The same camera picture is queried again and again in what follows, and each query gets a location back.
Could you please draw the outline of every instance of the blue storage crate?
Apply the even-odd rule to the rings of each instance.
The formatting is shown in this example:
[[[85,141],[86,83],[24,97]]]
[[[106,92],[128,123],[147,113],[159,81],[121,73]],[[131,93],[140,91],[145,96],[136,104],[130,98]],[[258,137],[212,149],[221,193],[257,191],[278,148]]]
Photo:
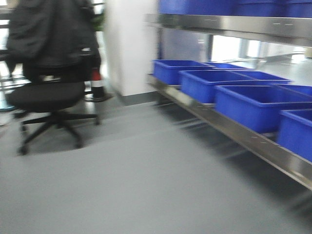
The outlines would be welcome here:
[[[284,89],[290,89],[295,92],[299,92],[301,94],[306,94],[309,96],[312,96],[312,87],[311,86],[305,86],[305,85],[293,85],[293,84],[279,84],[279,87],[282,87]]]
[[[288,0],[285,17],[312,18],[312,0]]]
[[[278,86],[217,86],[215,109],[258,133],[278,130],[281,110],[312,108],[312,97]]]
[[[215,101],[216,85],[253,85],[255,80],[226,70],[181,71],[181,91],[202,103]]]
[[[312,161],[312,110],[282,111],[277,143]]]
[[[283,0],[238,0],[235,15],[283,17],[285,15]]]
[[[192,60],[154,60],[154,76],[169,85],[180,85],[179,71],[210,68],[212,66]]]
[[[237,65],[233,65],[230,63],[222,63],[222,62],[204,62],[204,64],[210,65],[210,66],[214,66],[214,69],[222,69],[222,70],[253,70],[252,68],[246,68],[246,67],[241,67],[241,66],[237,66]]]
[[[160,0],[161,14],[230,16],[234,0]]]
[[[260,71],[234,71],[236,73],[240,73],[246,76],[250,76],[254,79],[257,79],[258,85],[271,85],[271,84],[288,84],[291,82],[290,79],[285,79],[282,77],[274,76],[268,73],[260,72]]]

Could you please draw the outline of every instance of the chair caster wheel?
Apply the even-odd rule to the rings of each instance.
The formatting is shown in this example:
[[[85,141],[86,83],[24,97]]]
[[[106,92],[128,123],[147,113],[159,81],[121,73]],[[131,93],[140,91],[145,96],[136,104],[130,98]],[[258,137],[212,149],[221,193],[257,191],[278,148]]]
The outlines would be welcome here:
[[[27,131],[27,127],[26,127],[25,125],[22,125],[22,126],[20,127],[20,130],[21,130],[22,132],[26,132],[26,131]]]
[[[100,121],[99,117],[96,117],[96,121],[95,121],[94,124],[95,125],[100,125],[101,124],[101,121]]]
[[[20,147],[19,153],[20,153],[21,155],[26,155],[26,154],[28,154],[28,148],[27,148],[27,146],[26,146],[26,145],[23,145],[22,147]]]
[[[77,149],[81,149],[82,147],[83,147],[82,140],[78,140],[77,143],[76,143],[76,148]]]

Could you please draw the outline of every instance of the white pillar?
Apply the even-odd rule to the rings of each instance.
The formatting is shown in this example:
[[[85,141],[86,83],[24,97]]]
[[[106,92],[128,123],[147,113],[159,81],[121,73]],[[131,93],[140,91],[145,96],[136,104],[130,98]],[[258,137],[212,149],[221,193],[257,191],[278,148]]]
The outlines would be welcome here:
[[[108,74],[122,95],[151,92],[146,75],[156,58],[157,29],[144,22],[157,12],[157,0],[106,0],[104,40]]]

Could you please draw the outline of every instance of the chair seat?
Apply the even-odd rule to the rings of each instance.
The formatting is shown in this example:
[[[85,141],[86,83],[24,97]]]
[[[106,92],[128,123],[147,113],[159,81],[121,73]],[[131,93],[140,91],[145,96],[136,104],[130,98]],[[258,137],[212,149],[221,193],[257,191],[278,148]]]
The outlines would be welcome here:
[[[53,112],[72,107],[84,97],[84,82],[26,84],[7,95],[7,102],[30,112]]]

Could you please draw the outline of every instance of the traffic cone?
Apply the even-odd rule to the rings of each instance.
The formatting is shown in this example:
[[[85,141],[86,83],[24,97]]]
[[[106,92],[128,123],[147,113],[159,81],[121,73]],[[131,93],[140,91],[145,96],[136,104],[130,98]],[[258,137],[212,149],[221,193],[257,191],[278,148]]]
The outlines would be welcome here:
[[[93,102],[102,102],[112,97],[113,97],[112,94],[105,92],[102,77],[98,71],[98,68],[93,68],[91,79],[91,92],[88,92],[88,94],[85,95],[85,100]]]

